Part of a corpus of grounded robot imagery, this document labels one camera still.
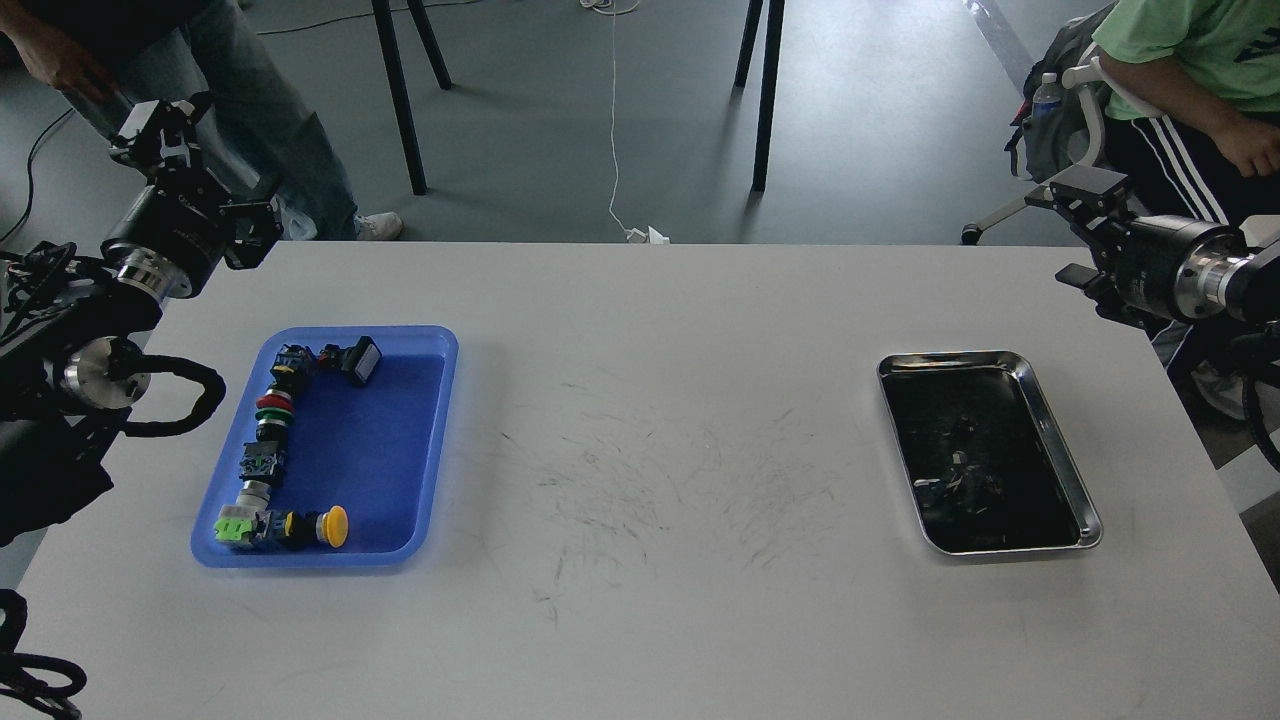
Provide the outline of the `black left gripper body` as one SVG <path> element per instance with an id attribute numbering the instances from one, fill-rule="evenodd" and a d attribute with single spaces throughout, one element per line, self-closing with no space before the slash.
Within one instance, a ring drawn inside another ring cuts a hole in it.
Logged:
<path id="1" fill-rule="evenodd" d="M 168 296 L 196 297 L 233 250 L 236 220 L 221 211 L 229 202 L 228 191 L 207 170 L 164 170 L 108 233 L 102 260 L 123 269 L 143 254 L 170 277 Z"/>

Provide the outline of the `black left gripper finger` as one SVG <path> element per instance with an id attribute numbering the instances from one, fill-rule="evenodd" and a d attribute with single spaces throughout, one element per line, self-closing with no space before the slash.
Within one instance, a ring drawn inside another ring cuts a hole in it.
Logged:
<path id="1" fill-rule="evenodd" d="M 229 233 L 223 255 L 234 270 L 259 268 L 283 236 L 274 199 L 223 205 L 221 225 Z"/>
<path id="2" fill-rule="evenodd" d="M 197 92 L 187 100 L 152 100 L 136 104 L 120 129 L 109 140 L 115 163 L 136 169 L 151 181 L 187 178 L 210 181 L 196 126 L 210 110 L 212 95 Z"/>

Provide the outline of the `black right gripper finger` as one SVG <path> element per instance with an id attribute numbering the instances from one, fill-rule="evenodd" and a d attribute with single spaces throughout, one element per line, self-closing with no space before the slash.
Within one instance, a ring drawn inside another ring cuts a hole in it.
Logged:
<path id="1" fill-rule="evenodd" d="M 1094 304 L 1097 316 L 1116 323 L 1140 323 L 1140 316 L 1120 297 L 1108 274 L 1071 263 L 1056 272 L 1056 281 L 1079 290 Z"/>
<path id="2" fill-rule="evenodd" d="M 1032 208 L 1051 210 L 1089 246 L 1119 246 L 1132 182 L 1102 167 L 1068 167 L 1027 193 Z"/>

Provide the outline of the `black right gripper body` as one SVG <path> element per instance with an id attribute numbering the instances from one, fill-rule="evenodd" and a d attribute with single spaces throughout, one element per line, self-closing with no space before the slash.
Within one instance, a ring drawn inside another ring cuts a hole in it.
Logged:
<path id="1" fill-rule="evenodd" d="M 1256 255 L 1231 225 L 1185 217 L 1105 217 L 1094 224 L 1094 310 L 1111 322 L 1187 324 L 1219 315 L 1253 324 Z"/>

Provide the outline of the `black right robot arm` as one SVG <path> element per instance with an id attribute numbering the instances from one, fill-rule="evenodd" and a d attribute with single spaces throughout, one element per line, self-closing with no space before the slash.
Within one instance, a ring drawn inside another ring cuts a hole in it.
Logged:
<path id="1" fill-rule="evenodd" d="M 1277 243 L 1252 249 L 1230 225 L 1139 217 L 1128 209 L 1129 186 L 1114 170 L 1073 165 L 1027 193 L 1028 205 L 1065 219 L 1094 260 L 1066 265 L 1056 281 L 1080 290 L 1111 322 L 1143 331 L 1162 320 L 1185 324 L 1187 346 L 1167 374 L 1176 379 L 1202 363 L 1235 372 L 1251 436 L 1276 466 L 1257 386 L 1277 386 Z"/>

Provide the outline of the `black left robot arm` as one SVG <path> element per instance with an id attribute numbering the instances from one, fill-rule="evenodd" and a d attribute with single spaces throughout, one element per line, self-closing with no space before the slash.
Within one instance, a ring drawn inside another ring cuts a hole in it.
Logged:
<path id="1" fill-rule="evenodd" d="M 164 304 L 197 296 L 219 264 L 252 269 L 282 237 L 276 182 L 237 202 L 205 167 L 210 92 L 134 105 L 111 158 L 146 177 L 96 258 L 76 243 L 3 255 L 3 543 L 68 520 L 113 487 L 119 436 L 182 436 L 227 393 L 211 368 L 146 354 Z"/>

